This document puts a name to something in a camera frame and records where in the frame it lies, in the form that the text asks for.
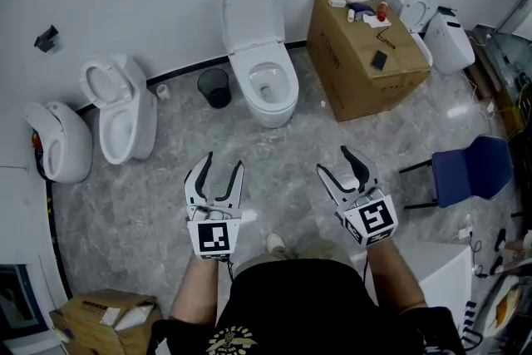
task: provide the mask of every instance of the marble floor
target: marble floor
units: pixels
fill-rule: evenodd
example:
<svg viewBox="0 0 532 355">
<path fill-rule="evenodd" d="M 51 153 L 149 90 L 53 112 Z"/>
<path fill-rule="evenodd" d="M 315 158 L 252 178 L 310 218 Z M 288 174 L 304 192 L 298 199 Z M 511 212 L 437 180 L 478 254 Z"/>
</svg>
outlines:
<svg viewBox="0 0 532 355">
<path fill-rule="evenodd" d="M 505 226 L 510 237 L 515 233 L 510 218 L 520 207 L 515 183 L 492 201 L 404 210 L 403 205 L 430 189 L 430 180 L 422 173 L 408 179 L 397 173 L 436 150 L 467 146 L 479 134 L 504 135 L 499 117 L 488 122 L 472 101 L 471 85 L 460 75 L 434 71 L 393 111 L 337 123 L 329 106 L 322 106 L 327 98 L 306 50 L 292 50 L 290 57 L 298 74 L 299 100 L 292 120 L 278 129 L 265 129 L 251 117 L 229 64 L 223 68 L 231 76 L 233 100 L 223 110 L 211 109 L 198 93 L 200 71 L 167 82 L 171 99 L 159 105 L 155 149 L 145 161 L 108 164 L 98 143 L 98 113 L 86 114 L 95 141 L 91 173 L 80 184 L 53 186 L 59 245 L 74 293 L 116 288 L 154 294 L 168 313 L 191 253 L 184 179 L 210 150 L 214 161 L 206 194 L 223 195 L 241 159 L 241 206 L 257 215 L 241 228 L 235 267 L 262 253 L 265 236 L 276 231 L 295 249 L 317 236 L 336 241 L 362 269 L 362 250 L 334 217 L 335 206 L 315 171 L 320 162 L 349 179 L 340 152 L 340 145 L 348 145 L 376 161 L 397 209 L 394 240 L 400 249 L 411 249 L 422 240 L 467 244 L 457 233 L 470 220 L 474 239 L 483 245 L 476 262 L 489 270 L 500 227 Z M 473 278 L 473 299 L 482 300 L 494 282 Z M 227 269 L 222 268 L 220 307 L 229 286 Z"/>
</svg>

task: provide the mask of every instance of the shoe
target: shoe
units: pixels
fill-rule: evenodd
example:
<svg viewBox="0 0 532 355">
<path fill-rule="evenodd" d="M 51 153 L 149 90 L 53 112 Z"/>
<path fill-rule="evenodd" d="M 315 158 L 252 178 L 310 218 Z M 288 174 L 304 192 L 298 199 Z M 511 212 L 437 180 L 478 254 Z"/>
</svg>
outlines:
<svg viewBox="0 0 532 355">
<path fill-rule="evenodd" d="M 284 241 L 278 234 L 272 232 L 266 237 L 266 248 L 268 253 L 272 253 L 275 249 L 284 249 Z"/>
<path fill-rule="evenodd" d="M 502 266 L 502 256 L 499 256 L 490 269 L 490 275 L 500 274 L 503 272 L 503 270 L 504 268 Z"/>
<path fill-rule="evenodd" d="M 502 250 L 506 244 L 506 229 L 501 229 L 499 235 L 497 236 L 497 241 L 495 241 L 495 252 Z"/>
</svg>

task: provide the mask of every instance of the paper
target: paper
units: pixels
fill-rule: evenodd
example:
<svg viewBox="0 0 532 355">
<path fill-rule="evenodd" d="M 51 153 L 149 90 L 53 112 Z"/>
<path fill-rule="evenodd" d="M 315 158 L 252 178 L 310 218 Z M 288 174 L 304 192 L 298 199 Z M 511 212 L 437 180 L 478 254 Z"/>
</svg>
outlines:
<svg viewBox="0 0 532 355">
<path fill-rule="evenodd" d="M 155 355 L 171 355 L 166 338 L 164 338 L 163 341 L 159 343 L 159 346 L 155 348 Z"/>
<path fill-rule="evenodd" d="M 377 15 L 364 15 L 362 19 L 366 24 L 369 24 L 371 28 L 388 27 L 392 24 L 388 21 L 388 18 L 385 18 L 384 21 L 379 21 Z"/>
<path fill-rule="evenodd" d="M 115 326 L 117 332 L 126 330 L 126 328 L 136 327 L 137 325 L 144 324 L 148 316 L 153 311 L 154 305 L 141 305 L 135 306 L 130 309 Z"/>
<path fill-rule="evenodd" d="M 101 317 L 100 324 L 112 326 L 119 313 L 120 308 L 107 308 L 106 313 Z"/>
</svg>

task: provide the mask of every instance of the cardboard box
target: cardboard box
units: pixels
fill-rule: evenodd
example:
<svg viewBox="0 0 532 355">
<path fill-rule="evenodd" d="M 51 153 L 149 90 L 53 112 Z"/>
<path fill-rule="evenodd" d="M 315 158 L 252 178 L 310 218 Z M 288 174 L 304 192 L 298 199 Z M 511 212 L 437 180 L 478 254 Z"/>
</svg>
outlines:
<svg viewBox="0 0 532 355">
<path fill-rule="evenodd" d="M 50 318 L 52 319 L 54 328 L 70 339 L 70 342 L 68 343 L 63 341 L 63 346 L 69 355 L 98 355 L 98 352 L 93 349 L 85 348 L 74 339 L 70 329 L 65 325 L 65 318 L 60 309 L 57 311 L 51 311 Z"/>
<path fill-rule="evenodd" d="M 144 323 L 115 330 L 126 313 L 147 304 L 154 309 Z M 151 325 L 162 319 L 155 297 L 110 289 L 76 296 L 50 315 L 54 326 L 72 339 L 74 355 L 83 350 L 79 355 L 145 355 Z"/>
<path fill-rule="evenodd" d="M 367 2 L 375 11 L 382 0 Z M 423 53 L 397 15 L 382 34 L 395 49 L 377 39 L 384 27 L 347 22 L 347 9 L 314 0 L 307 49 L 337 121 L 391 110 L 429 76 Z M 371 67 L 375 53 L 387 54 L 382 71 Z"/>
</svg>

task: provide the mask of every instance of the white toilet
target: white toilet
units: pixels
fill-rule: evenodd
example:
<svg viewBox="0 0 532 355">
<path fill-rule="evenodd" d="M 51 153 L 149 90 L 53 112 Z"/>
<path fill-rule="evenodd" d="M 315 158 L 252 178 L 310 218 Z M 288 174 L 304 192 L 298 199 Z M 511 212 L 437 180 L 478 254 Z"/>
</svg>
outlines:
<svg viewBox="0 0 532 355">
<path fill-rule="evenodd" d="M 91 171 L 92 135 L 79 115 L 57 101 L 46 108 L 29 102 L 24 115 L 39 134 L 47 178 L 62 184 L 84 180 Z"/>
<path fill-rule="evenodd" d="M 93 58 L 81 70 L 81 89 L 100 109 L 100 145 L 113 165 L 147 158 L 157 128 L 157 98 L 133 58 Z"/>
<path fill-rule="evenodd" d="M 423 52 L 429 67 L 432 67 L 433 58 L 431 51 L 421 39 L 419 32 L 423 31 L 425 25 L 434 15 L 429 0 L 392 0 L 390 7 L 397 14 L 406 29 L 417 43 L 417 46 Z"/>
<path fill-rule="evenodd" d="M 475 62 L 475 51 L 456 17 L 437 13 L 426 30 L 425 43 L 432 52 L 434 65 L 443 74 L 462 71 Z"/>
<path fill-rule="evenodd" d="M 299 84 L 284 46 L 281 0 L 223 0 L 224 45 L 253 116 L 264 126 L 286 123 Z"/>
</svg>

